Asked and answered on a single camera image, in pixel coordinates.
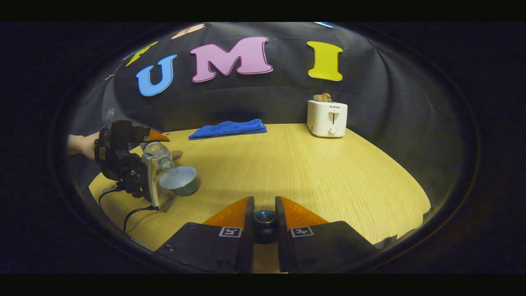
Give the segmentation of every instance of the blue letter u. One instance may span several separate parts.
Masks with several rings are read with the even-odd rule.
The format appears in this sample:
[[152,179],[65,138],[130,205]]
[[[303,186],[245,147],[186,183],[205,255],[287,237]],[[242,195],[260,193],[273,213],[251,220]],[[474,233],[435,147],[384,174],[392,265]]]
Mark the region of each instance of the blue letter u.
[[139,82],[139,91],[143,96],[156,95],[165,90],[170,85],[171,80],[174,78],[174,71],[172,69],[171,62],[176,56],[176,54],[169,55],[157,63],[157,65],[161,66],[162,78],[161,81],[156,85],[152,85],[150,82],[150,70],[153,68],[153,66],[148,66],[135,75]]

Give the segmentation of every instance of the blue towel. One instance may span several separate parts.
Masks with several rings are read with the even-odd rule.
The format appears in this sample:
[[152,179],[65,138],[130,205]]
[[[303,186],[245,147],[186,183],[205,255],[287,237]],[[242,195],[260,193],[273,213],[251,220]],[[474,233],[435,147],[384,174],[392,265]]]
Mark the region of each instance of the blue towel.
[[267,127],[261,119],[248,122],[225,121],[218,125],[205,125],[188,137],[190,140],[207,139],[211,137],[224,137],[232,135],[266,133]]

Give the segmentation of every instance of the light wood tabletop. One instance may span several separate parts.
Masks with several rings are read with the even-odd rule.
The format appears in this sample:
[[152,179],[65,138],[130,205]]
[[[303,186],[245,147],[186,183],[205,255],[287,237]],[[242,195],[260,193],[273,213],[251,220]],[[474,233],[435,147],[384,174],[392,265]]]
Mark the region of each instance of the light wood tabletop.
[[[155,251],[185,223],[203,223],[228,205],[254,196],[256,211],[291,199],[329,222],[345,221],[370,243],[404,235],[422,224],[429,199],[395,160],[347,129],[343,138],[312,135],[305,124],[267,124],[267,133],[192,140],[196,130],[166,132],[176,165],[196,168],[199,190],[176,196],[158,186],[160,212],[133,214],[126,232]],[[137,147],[132,153],[142,155]],[[160,177],[164,172],[158,170]],[[89,189],[98,200],[115,181],[99,174]],[[102,207],[121,229],[126,214],[148,206],[125,191],[106,194]],[[276,245],[255,245],[254,272],[279,272]]]

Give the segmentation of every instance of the black fabric backdrop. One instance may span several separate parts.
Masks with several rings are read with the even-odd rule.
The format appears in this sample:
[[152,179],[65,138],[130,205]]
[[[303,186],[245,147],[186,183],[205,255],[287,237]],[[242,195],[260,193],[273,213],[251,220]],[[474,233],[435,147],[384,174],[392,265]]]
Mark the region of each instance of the black fabric backdrop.
[[[348,104],[347,127],[400,163],[419,182],[433,207],[444,202],[459,179],[469,179],[465,162],[476,153],[464,139],[466,134],[474,133],[471,122],[464,120],[469,116],[466,105],[443,77],[403,48],[339,26],[205,24],[205,28],[175,40],[170,38],[184,27],[152,37],[158,43],[128,67],[125,65],[132,55],[104,65],[98,80],[86,84],[72,133],[96,132],[111,108],[115,108],[116,120],[132,120],[162,132],[255,118],[267,124],[304,123],[306,100],[313,94],[328,92],[333,100]],[[193,48],[217,44],[230,51],[240,39],[251,36],[269,38],[265,55],[274,68],[272,72],[240,75],[232,71],[223,76],[211,66],[217,73],[215,78],[201,83],[191,81],[196,73],[195,56],[190,54]],[[343,48],[338,58],[342,81],[307,74],[314,65],[314,51],[307,41]],[[161,79],[157,62],[171,54],[177,54],[172,83],[155,96],[142,96],[137,72],[154,66],[150,79],[156,84]],[[114,73],[113,78],[102,79]],[[94,163],[80,156],[73,156],[71,164],[82,189],[99,173]]]

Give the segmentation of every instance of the cable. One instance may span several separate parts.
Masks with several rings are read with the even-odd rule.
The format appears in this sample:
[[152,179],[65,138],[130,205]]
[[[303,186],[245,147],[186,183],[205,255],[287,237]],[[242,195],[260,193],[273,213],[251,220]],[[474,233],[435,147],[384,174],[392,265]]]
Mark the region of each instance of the cable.
[[106,195],[106,194],[108,194],[108,193],[110,193],[110,192],[116,192],[116,191],[122,191],[122,190],[124,190],[124,189],[123,189],[123,188],[120,188],[120,187],[118,187],[118,186],[115,186],[115,189],[113,189],[113,190],[109,190],[109,191],[106,191],[106,192],[104,192],[103,194],[101,194],[101,195],[99,196],[99,206],[100,206],[100,209],[104,212],[104,210],[103,210],[103,208],[102,208],[102,204],[100,203],[100,201],[102,200],[102,197],[103,197],[104,195]]
[[117,185],[112,185],[112,186],[104,187],[104,188],[102,188],[102,190],[100,191],[100,194],[102,195],[106,189],[117,188],[117,187],[118,187]]
[[123,232],[126,233],[126,223],[128,222],[128,219],[130,218],[130,216],[133,214],[133,213],[136,213],[136,212],[139,212],[139,211],[151,211],[151,210],[157,210],[157,207],[156,206],[149,206],[147,208],[140,208],[140,209],[135,209],[131,212],[129,212],[127,215],[126,215],[126,218],[124,218],[124,226],[123,226]]

